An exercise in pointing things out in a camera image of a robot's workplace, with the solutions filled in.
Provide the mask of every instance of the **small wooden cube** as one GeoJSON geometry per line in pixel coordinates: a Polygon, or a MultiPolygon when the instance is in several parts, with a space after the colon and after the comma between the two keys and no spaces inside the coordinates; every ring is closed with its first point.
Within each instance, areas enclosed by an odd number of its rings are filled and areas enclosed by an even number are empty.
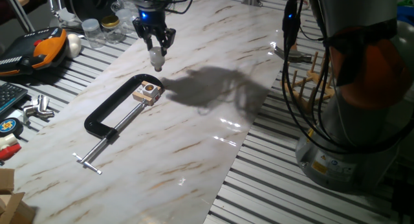
{"type": "MultiPolygon", "coordinates": [[[[147,84],[150,84],[149,82],[147,82],[147,81],[143,81],[142,83],[141,83],[141,85],[140,85],[140,87],[145,87],[147,84]]],[[[164,92],[162,89],[161,89],[161,87],[159,87],[159,86],[157,86],[157,85],[155,85],[155,84],[153,84],[157,89],[158,89],[158,91],[159,91],[159,93],[160,93],[160,96],[161,96],[161,94],[164,92]]],[[[154,103],[156,102],[156,100],[155,100],[155,98],[151,98],[151,97],[149,97],[149,96],[146,96],[146,95],[144,95],[144,94],[142,94],[141,92],[138,92],[138,91],[134,91],[133,93],[132,93],[132,96],[134,97],[134,99],[135,100],[138,100],[139,102],[142,102],[142,100],[143,99],[146,99],[147,101],[148,101],[148,105],[149,106],[152,106],[152,105],[154,105],[154,103]]]]}

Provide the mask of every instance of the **cardboard box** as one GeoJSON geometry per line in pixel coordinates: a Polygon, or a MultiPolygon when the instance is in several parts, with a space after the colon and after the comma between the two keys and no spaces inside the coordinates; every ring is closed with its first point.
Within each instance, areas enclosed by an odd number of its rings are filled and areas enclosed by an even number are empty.
{"type": "Polygon", "coordinates": [[[0,169],[0,224],[31,224],[34,210],[22,201],[24,192],[13,190],[14,170],[0,169]]]}

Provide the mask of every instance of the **glass jar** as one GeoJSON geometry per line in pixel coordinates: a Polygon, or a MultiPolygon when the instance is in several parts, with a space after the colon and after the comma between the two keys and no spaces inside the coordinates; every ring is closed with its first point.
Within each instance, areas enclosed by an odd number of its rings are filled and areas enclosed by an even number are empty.
{"type": "Polygon", "coordinates": [[[96,19],[87,19],[82,23],[82,29],[85,32],[85,36],[93,49],[102,48],[106,41],[105,36],[101,31],[99,22],[96,19]]]}
{"type": "Polygon", "coordinates": [[[135,32],[134,25],[132,24],[132,13],[128,9],[118,10],[115,14],[118,16],[122,30],[125,34],[131,34],[135,32]]]}
{"type": "Polygon", "coordinates": [[[125,33],[121,28],[118,17],[106,16],[102,19],[101,24],[108,43],[117,44],[125,39],[125,33]]]}

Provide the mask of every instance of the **red object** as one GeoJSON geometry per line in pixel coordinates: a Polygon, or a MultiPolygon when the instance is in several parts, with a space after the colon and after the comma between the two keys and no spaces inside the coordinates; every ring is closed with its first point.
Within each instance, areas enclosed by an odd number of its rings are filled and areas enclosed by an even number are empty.
{"type": "Polygon", "coordinates": [[[38,44],[39,44],[39,43],[41,43],[42,41],[43,41],[42,39],[39,39],[39,40],[37,40],[36,42],[34,42],[34,44],[33,44],[33,45],[36,47],[36,46],[38,46],[38,44]]]}
{"type": "Polygon", "coordinates": [[[5,161],[10,159],[21,149],[20,144],[15,144],[13,146],[6,147],[0,151],[0,160],[5,161]]]}

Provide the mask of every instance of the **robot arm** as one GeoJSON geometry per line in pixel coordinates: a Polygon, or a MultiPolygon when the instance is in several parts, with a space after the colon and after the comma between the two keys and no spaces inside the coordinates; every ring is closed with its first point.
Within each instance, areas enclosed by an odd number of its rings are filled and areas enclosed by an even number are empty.
{"type": "Polygon", "coordinates": [[[183,12],[177,12],[170,10],[168,6],[173,3],[181,3],[188,0],[126,0],[134,3],[138,7],[139,17],[133,21],[136,33],[142,39],[144,39],[147,49],[149,51],[151,64],[157,72],[161,71],[161,67],[164,64],[164,57],[167,54],[167,49],[174,43],[175,29],[168,28],[165,22],[166,12],[172,12],[176,14],[184,14],[190,7],[191,2],[187,9],[183,12]],[[153,47],[151,37],[155,36],[160,44],[160,47],[153,47]]]}

